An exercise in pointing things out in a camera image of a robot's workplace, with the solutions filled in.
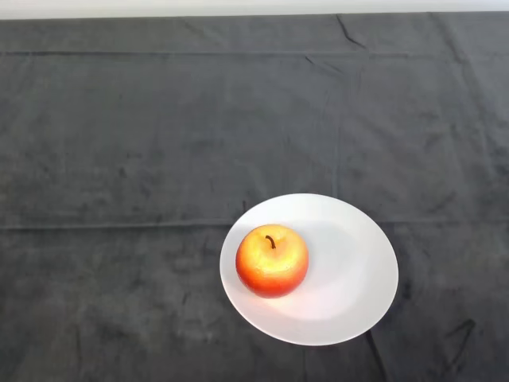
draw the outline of plate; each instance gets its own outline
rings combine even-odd
[[[304,281],[280,298],[252,293],[235,269],[240,242],[264,224],[292,228],[309,250]],[[275,197],[242,215],[224,241],[220,273],[246,320],[299,345],[331,345],[366,332],[387,312],[398,287],[398,263],[382,229],[352,205],[314,194]]]

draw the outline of apple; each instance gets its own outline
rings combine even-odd
[[[255,228],[242,240],[235,258],[242,282],[263,297],[294,290],[308,270],[305,241],[292,229],[270,224]]]

